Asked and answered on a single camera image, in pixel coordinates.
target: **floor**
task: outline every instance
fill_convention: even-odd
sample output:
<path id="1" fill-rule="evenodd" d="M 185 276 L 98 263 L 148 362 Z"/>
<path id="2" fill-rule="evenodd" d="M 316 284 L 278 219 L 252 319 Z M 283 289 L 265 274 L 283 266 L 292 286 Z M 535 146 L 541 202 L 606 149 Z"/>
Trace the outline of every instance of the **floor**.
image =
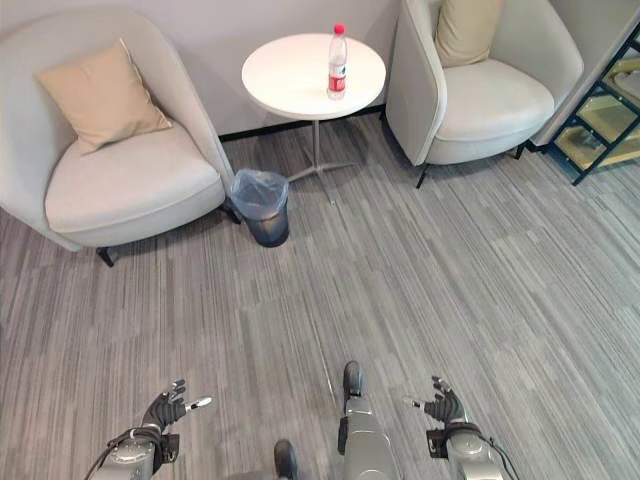
<path id="1" fill-rule="evenodd" d="M 340 478 L 341 372 L 358 359 L 406 480 L 449 478 L 403 403 L 445 376 L 522 479 L 640 478 L 640 165 L 573 173 L 526 152 L 430 171 L 376 115 L 322 124 L 357 167 L 291 186 L 265 249 L 220 212 L 119 248 L 113 269 L 0 213 L 0 477 L 81 478 L 170 379 L 214 397 L 160 479 Z M 228 142 L 290 174 L 310 127 Z"/>

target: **round table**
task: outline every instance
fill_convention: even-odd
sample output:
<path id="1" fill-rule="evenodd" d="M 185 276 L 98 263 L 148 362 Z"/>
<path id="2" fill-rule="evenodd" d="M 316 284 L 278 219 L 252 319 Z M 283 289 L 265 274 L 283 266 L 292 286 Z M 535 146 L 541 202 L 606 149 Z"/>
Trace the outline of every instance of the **round table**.
<path id="1" fill-rule="evenodd" d="M 313 122 L 311 166 L 289 181 L 316 174 L 330 200 L 321 173 L 353 164 L 320 164 L 320 120 L 343 117 L 366 107 L 382 91 L 386 76 L 380 56 L 364 43 L 347 37 L 345 94 L 340 100 L 331 100 L 327 96 L 331 37 L 304 34 L 279 38 L 249 55 L 242 67 L 242 83 L 256 103 L 277 115 Z"/>

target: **glass panel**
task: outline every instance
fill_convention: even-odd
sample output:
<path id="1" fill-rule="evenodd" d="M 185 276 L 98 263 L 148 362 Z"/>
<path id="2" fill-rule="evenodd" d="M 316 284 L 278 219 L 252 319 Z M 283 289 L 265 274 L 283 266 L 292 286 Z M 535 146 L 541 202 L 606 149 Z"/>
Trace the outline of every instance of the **glass panel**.
<path id="1" fill-rule="evenodd" d="M 608 142 L 618 136 L 636 119 L 636 115 L 611 95 L 589 98 L 578 112 Z"/>
<path id="2" fill-rule="evenodd" d="M 582 127 L 565 128 L 555 143 L 582 170 L 587 169 L 606 150 L 596 137 Z"/>
<path id="3" fill-rule="evenodd" d="M 623 58 L 615 63 L 607 75 L 605 75 L 603 81 L 640 109 L 640 96 L 634 95 L 620 86 L 621 79 L 636 70 L 640 70 L 640 57 Z"/>
<path id="4" fill-rule="evenodd" d="M 640 157 L 640 127 L 631 132 L 624 141 L 613 149 L 600 165 L 625 162 Z"/>

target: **armchair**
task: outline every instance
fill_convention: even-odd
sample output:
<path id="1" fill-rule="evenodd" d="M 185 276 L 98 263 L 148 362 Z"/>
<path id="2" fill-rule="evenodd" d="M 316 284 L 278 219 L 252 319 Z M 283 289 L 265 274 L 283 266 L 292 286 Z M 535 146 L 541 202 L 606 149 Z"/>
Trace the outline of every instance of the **armchair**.
<path id="1" fill-rule="evenodd" d="M 547 0 L 507 0 L 490 58 L 443 68 L 434 44 L 439 0 L 402 0 L 386 117 L 423 165 L 485 158 L 523 144 L 582 74 L 582 58 Z"/>
<path id="2" fill-rule="evenodd" d="M 34 73 L 118 38 L 174 126 L 81 156 Z M 114 246 L 226 205 L 233 171 L 176 50 L 147 18 L 124 7 L 49 16 L 3 39 L 0 64 L 0 207 L 45 237 L 69 250 Z"/>

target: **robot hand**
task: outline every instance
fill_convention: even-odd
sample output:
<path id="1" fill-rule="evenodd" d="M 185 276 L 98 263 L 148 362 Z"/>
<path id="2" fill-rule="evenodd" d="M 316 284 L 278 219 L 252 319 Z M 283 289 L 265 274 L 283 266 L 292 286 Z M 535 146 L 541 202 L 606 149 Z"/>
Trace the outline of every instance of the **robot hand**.
<path id="1" fill-rule="evenodd" d="M 204 407 L 212 402 L 211 397 L 203 397 L 185 405 L 182 394 L 186 391 L 184 380 L 176 380 L 158 395 L 142 417 L 143 427 L 153 427 L 163 433 L 172 423 L 184 417 L 187 412 Z"/>
<path id="2" fill-rule="evenodd" d="M 431 377 L 433 379 L 433 388 L 438 390 L 435 394 L 435 401 L 419 401 L 408 399 L 410 404 L 416 408 L 420 408 L 432 417 L 434 420 L 442 422 L 445 426 L 456 422 L 468 422 L 467 413 L 465 412 L 462 402 L 453 392 L 451 385 L 438 376 Z"/>

